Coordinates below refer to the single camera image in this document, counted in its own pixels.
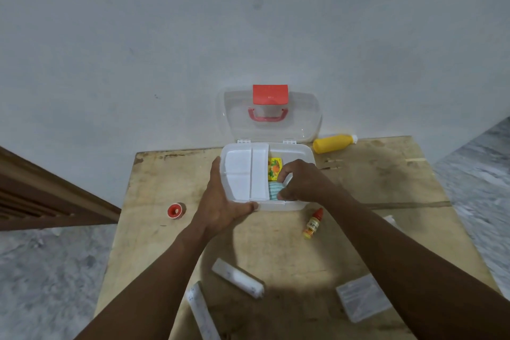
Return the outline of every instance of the finger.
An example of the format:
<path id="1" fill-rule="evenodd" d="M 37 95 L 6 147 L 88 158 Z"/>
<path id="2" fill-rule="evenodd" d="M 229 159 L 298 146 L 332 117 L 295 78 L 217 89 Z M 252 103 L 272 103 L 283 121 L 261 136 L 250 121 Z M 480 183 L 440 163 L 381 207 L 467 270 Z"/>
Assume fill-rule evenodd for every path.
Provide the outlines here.
<path id="1" fill-rule="evenodd" d="M 210 182 L 212 182 L 212 183 L 221 183 L 220 161 L 221 161 L 221 158 L 219 156 L 217 156 L 214 159 L 213 164 L 211 165 Z"/>
<path id="2" fill-rule="evenodd" d="M 233 203 L 233 217 L 239 218 L 251 214 L 258 208 L 257 202 Z"/>
<path id="3" fill-rule="evenodd" d="M 296 200 L 296 197 L 292 193 L 292 190 L 287 186 L 278 193 L 277 199 L 278 200 Z"/>
<path id="4" fill-rule="evenodd" d="M 287 175 L 290 174 L 290 172 L 294 172 L 296 169 L 297 164 L 299 164 L 299 159 L 291 161 L 290 163 L 285 164 L 282 169 L 280 169 L 280 173 L 278 174 L 277 182 L 283 183 Z"/>

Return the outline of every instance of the white plastic box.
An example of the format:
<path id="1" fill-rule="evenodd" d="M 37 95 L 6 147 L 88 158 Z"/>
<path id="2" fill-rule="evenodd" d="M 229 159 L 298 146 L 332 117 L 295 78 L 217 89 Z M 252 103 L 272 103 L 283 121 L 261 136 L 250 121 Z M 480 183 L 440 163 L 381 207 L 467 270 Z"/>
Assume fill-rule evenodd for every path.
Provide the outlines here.
<path id="1" fill-rule="evenodd" d="M 220 93 L 222 129 L 234 137 L 245 136 L 221 151 L 220 173 L 226 195 L 236 202 L 256 201 L 261 211 L 301 210 L 305 202 L 269 200 L 268 159 L 279 157 L 283 165 L 297 159 L 315 164 L 312 150 L 297 142 L 315 137 L 321 120 L 318 101 L 313 94 L 289 92 L 287 104 L 258 106 L 253 102 L 250 90 Z M 265 113 L 276 116 L 266 117 Z"/>

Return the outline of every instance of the hand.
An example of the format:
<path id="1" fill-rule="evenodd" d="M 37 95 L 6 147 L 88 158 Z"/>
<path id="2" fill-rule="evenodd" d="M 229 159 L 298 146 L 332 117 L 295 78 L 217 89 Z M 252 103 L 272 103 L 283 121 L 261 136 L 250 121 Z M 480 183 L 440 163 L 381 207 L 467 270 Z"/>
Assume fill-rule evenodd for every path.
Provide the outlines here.
<path id="1" fill-rule="evenodd" d="M 337 189 L 315 164 L 305 163 L 301 159 L 285 164 L 278 174 L 277 181 L 282 183 L 290 173 L 292 179 L 287 187 L 278 193 L 279 200 L 302 200 L 322 204 L 324 196 L 334 193 Z"/>
<path id="2" fill-rule="evenodd" d="M 205 233 L 210 240 L 228 227 L 235 219 L 253 212 L 257 202 L 236 203 L 228 200 L 220 176 L 220 157 L 216 157 L 211 167 L 211 177 L 202 195 L 191 225 Z"/>

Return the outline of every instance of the open lid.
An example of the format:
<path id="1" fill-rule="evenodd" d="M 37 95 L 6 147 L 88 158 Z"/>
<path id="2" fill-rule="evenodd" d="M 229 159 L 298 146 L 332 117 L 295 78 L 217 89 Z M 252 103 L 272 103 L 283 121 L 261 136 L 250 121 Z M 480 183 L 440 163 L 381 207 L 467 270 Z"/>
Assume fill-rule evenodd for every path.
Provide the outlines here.
<path id="1" fill-rule="evenodd" d="M 289 92 L 287 85 L 228 88 L 218 94 L 217 106 L 223 133 L 252 142 L 311 141 L 322 117 L 314 94 Z"/>

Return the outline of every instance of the tape spool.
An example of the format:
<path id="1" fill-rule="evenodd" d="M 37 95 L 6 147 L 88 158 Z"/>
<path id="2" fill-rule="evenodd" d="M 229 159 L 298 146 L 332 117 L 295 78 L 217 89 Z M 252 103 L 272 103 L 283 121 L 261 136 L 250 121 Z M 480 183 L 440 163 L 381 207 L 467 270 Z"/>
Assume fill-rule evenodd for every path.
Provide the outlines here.
<path id="1" fill-rule="evenodd" d="M 173 203 L 166 212 L 170 219 L 179 219 L 186 213 L 186 205 L 184 203 Z"/>

